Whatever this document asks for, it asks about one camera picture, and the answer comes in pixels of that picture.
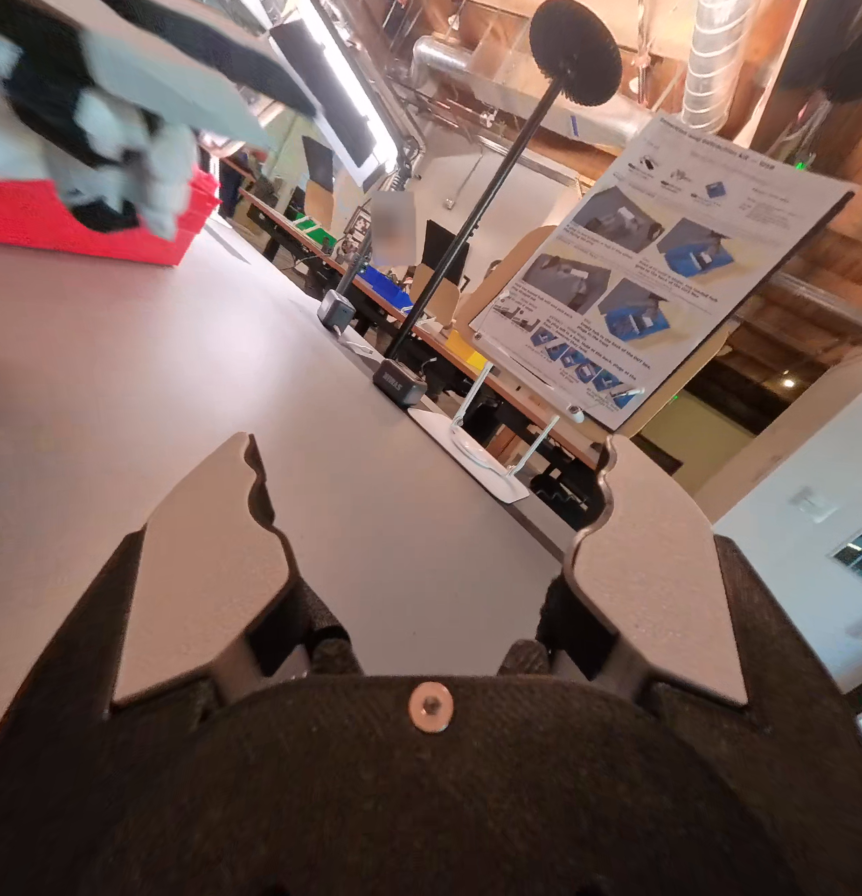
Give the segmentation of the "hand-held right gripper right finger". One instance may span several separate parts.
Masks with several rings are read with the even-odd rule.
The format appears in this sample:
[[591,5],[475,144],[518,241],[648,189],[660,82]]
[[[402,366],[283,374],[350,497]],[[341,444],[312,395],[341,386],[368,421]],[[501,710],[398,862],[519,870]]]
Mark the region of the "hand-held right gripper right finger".
[[671,476],[622,435],[596,475],[604,508],[575,536],[563,576],[610,636],[597,671],[589,648],[563,648],[563,677],[629,701],[655,682],[730,708],[748,693],[711,524]]

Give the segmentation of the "instruction sheet on stand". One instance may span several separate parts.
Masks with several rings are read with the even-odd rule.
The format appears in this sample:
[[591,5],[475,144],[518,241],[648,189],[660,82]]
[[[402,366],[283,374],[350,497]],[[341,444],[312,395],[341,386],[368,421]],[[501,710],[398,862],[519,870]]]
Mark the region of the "instruction sheet on stand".
[[[494,302],[505,290],[508,283],[518,273],[521,266],[526,263],[537,249],[556,230],[555,224],[538,227],[527,232],[515,246],[506,254],[504,260],[484,278],[468,297],[460,299],[452,319],[454,330],[474,350],[481,353],[487,359],[492,356],[478,345],[478,337],[475,332],[478,327],[474,324],[475,318],[485,311],[487,306]],[[674,396],[685,388],[695,375],[700,373],[705,364],[716,358],[728,341],[730,333],[736,323],[732,320],[723,322],[716,331],[711,334],[683,363],[670,375],[661,386],[655,390],[649,398],[636,409],[624,423],[616,429],[618,434],[631,437],[642,429],[667,407]]]

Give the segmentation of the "white poster stand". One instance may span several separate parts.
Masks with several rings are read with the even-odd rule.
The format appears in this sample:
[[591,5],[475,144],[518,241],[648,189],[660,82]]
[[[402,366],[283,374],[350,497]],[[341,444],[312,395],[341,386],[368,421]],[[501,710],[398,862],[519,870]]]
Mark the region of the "white poster stand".
[[[579,431],[580,425],[586,420],[583,414],[571,415],[568,410],[555,409],[541,400],[553,410],[551,419],[543,427],[537,427],[537,434],[534,437],[528,437],[514,430],[514,436],[526,442],[528,448],[514,465],[504,466],[486,447],[468,434],[463,426],[471,403],[492,369],[494,364],[489,361],[480,371],[480,376],[474,380],[454,418],[449,419],[437,408],[429,410],[418,406],[408,409],[407,414],[492,497],[502,504],[513,505],[530,495],[527,487],[517,478],[519,471],[533,454],[537,453],[542,443],[549,439],[556,423],[559,420],[571,421]],[[604,443],[601,445],[598,463],[592,470],[597,482],[596,488],[607,502],[611,501],[614,490],[611,486],[611,480],[615,477],[613,470],[620,470],[624,477],[634,475],[638,481],[642,481],[644,476],[658,476],[662,473],[662,470],[627,437],[618,434],[604,434],[599,437],[603,437]]]

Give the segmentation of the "silver air duct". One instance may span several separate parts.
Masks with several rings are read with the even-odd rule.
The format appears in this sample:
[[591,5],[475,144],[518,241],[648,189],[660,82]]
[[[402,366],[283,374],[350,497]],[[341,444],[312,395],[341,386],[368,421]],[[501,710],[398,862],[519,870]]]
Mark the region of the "silver air duct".
[[[469,51],[432,36],[413,48],[411,75],[417,84],[448,78],[484,106],[525,119],[549,87],[528,50],[504,51],[483,43]],[[599,148],[622,151],[655,113],[616,93],[600,106],[581,106],[561,94],[543,119],[552,133]]]

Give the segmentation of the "led panel lamp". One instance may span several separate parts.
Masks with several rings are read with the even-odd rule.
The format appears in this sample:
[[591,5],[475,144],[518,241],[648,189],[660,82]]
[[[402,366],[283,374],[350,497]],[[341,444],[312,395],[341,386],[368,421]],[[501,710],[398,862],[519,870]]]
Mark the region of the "led panel lamp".
[[424,149],[419,136],[322,2],[283,2],[269,40],[315,102],[317,129],[363,193],[392,175],[412,175]]

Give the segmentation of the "red plastic bin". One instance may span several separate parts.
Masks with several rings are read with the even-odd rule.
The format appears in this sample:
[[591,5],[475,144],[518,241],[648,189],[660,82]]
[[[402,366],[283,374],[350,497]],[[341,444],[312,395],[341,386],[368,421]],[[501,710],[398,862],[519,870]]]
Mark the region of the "red plastic bin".
[[177,236],[167,241],[144,228],[87,229],[59,201],[50,181],[0,181],[0,244],[175,267],[220,203],[220,184],[213,175],[196,170],[190,187]]

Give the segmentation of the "grey charger block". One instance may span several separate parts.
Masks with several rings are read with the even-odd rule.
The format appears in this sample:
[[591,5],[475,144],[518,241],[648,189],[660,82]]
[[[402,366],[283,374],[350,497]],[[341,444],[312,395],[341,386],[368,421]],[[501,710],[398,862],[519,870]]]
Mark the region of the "grey charger block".
[[339,337],[348,329],[353,321],[356,308],[335,289],[329,289],[321,300],[317,311],[319,322]]

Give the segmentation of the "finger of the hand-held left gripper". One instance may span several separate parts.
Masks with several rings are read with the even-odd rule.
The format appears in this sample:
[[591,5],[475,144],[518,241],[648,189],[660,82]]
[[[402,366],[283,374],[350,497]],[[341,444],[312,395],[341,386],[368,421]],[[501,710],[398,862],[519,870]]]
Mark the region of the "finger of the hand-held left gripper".
[[81,18],[97,82],[170,122],[265,147],[241,87],[309,120],[321,112],[278,53],[202,2],[82,2]]

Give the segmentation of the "black monitor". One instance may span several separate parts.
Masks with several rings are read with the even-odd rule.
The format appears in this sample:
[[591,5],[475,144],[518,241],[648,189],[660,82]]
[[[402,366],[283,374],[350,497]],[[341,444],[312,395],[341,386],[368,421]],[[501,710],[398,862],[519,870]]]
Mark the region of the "black monitor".
[[[438,224],[434,219],[428,218],[425,223],[425,238],[421,254],[421,263],[434,271],[445,257],[456,235]],[[470,242],[466,241],[459,252],[452,258],[444,274],[445,280],[460,286],[463,281],[463,272],[470,252]]]

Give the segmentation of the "ribbed silver duct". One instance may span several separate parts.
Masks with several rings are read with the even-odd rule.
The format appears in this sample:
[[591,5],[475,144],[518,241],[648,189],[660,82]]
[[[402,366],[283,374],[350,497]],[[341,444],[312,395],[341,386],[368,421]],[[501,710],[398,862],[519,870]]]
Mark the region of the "ribbed silver duct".
[[751,34],[773,1],[699,1],[683,85],[681,122],[729,138],[729,121]]

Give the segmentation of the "black disc pole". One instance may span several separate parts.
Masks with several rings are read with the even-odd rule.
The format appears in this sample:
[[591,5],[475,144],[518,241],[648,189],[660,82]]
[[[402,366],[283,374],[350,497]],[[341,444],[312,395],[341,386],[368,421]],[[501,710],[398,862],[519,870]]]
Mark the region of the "black disc pole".
[[437,287],[443,283],[452,258],[474,234],[556,99],[564,94],[581,106],[600,106],[614,97],[620,87],[623,65],[616,39],[594,12],[578,2],[544,2],[530,20],[528,42],[534,61],[549,80],[549,87],[526,119],[445,257],[413,302],[384,358],[396,358]]

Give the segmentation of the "blue plastic bin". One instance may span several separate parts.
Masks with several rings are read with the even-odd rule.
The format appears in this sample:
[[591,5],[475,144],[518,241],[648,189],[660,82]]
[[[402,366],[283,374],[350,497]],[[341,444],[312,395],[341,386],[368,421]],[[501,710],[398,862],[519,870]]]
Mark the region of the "blue plastic bin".
[[358,274],[356,280],[368,286],[377,296],[401,312],[406,313],[411,309],[412,301],[409,293],[375,267],[368,265]]

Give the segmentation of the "white wall switch plate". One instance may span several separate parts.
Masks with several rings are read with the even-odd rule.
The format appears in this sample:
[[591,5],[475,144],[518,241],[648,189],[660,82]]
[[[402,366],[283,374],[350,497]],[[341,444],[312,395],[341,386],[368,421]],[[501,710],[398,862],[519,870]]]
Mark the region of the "white wall switch plate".
[[839,509],[836,502],[811,486],[799,488],[788,499],[788,504],[803,513],[813,524],[827,521]]

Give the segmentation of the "instruction poster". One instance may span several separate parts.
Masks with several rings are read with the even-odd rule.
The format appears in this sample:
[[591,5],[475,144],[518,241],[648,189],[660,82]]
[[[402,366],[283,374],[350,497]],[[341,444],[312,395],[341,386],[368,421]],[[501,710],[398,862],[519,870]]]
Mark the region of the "instruction poster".
[[853,195],[659,114],[470,330],[556,412],[614,433]]

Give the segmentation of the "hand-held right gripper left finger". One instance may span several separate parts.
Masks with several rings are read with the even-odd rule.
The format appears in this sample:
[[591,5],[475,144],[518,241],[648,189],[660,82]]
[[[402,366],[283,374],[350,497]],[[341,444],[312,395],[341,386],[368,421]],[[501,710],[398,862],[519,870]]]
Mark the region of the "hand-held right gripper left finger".
[[260,666],[247,634],[296,583],[251,435],[232,435],[154,509],[134,581],[113,702],[207,678],[225,702],[296,678],[296,646]]

